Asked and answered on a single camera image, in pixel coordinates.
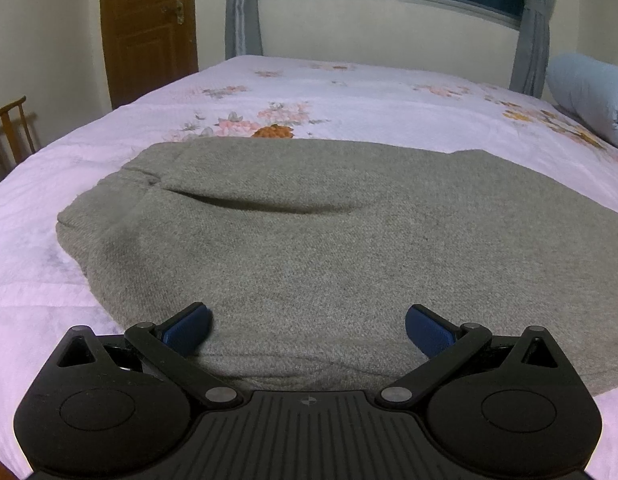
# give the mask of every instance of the chair backrest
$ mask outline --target chair backrest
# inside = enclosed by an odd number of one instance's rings
[[[31,153],[35,153],[36,149],[33,145],[33,141],[31,140],[31,133],[29,132],[28,126],[26,124],[25,112],[22,109],[22,103],[26,101],[26,96],[22,96],[17,101],[13,101],[6,106],[0,108],[0,120],[2,121],[2,128],[4,129],[4,133],[7,136],[7,141],[9,142],[9,147],[11,149],[11,155],[13,155],[13,160],[16,165],[22,162],[27,155],[23,155],[22,147],[20,146],[20,138],[16,133],[16,129],[13,127],[13,123],[11,122],[11,118],[9,117],[9,112],[13,110],[13,108],[18,107],[20,111],[20,121],[25,129],[26,140],[28,141],[29,148]],[[7,165],[4,163],[0,156],[0,164],[3,169],[7,171]]]

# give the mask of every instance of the pink floral bedspread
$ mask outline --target pink floral bedspread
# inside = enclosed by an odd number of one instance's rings
[[[485,150],[618,212],[618,150],[550,104],[494,86],[244,56],[156,90],[47,146],[0,184],[0,460],[20,478],[30,468],[13,413],[58,340],[76,324],[121,330],[58,246],[58,212],[150,144],[250,136],[270,124],[290,126],[296,138]],[[618,480],[618,388],[596,402],[604,430],[588,472]]]

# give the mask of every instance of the wooden door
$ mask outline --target wooden door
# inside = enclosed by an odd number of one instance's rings
[[[198,71],[194,0],[100,0],[111,105]]]

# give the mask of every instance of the gray garment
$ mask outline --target gray garment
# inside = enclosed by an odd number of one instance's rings
[[[156,144],[57,235],[124,327],[207,304],[197,359],[243,388],[375,390],[425,361],[414,303],[495,334],[546,326],[592,394],[618,386],[618,214],[485,152]]]
[[[525,0],[510,90],[540,98],[549,59],[549,20],[556,0]]]
[[[227,0],[225,58],[262,56],[258,0]]]

